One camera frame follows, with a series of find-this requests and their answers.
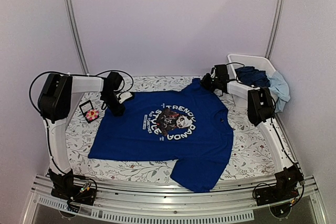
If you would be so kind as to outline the blue printed t-shirt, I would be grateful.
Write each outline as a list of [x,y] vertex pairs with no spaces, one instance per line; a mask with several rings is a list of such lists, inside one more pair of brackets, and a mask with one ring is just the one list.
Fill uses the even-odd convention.
[[137,92],[125,112],[106,110],[90,159],[175,161],[171,179],[195,193],[214,188],[232,153],[228,108],[198,78],[181,91]]

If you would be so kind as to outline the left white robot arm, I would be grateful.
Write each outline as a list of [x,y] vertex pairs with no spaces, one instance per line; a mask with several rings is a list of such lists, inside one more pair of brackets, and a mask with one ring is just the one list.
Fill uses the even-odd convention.
[[101,100],[116,116],[121,116],[125,107],[116,92],[124,85],[122,72],[108,70],[95,76],[65,74],[46,71],[47,76],[37,102],[37,111],[44,121],[49,154],[48,174],[53,183],[51,195],[66,200],[70,209],[80,204],[92,206],[98,185],[94,179],[75,175],[67,157],[66,128],[71,109],[72,95],[99,92]]

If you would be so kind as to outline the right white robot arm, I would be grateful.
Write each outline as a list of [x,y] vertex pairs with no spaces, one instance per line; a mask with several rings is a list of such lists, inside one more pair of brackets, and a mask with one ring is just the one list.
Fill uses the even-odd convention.
[[256,185],[253,199],[258,206],[292,209],[304,195],[305,181],[299,164],[289,156],[275,125],[277,101],[271,94],[271,82],[266,71],[240,62],[215,65],[201,79],[201,85],[211,92],[220,90],[247,101],[248,120],[270,143],[274,163],[278,165],[274,174],[276,184]]

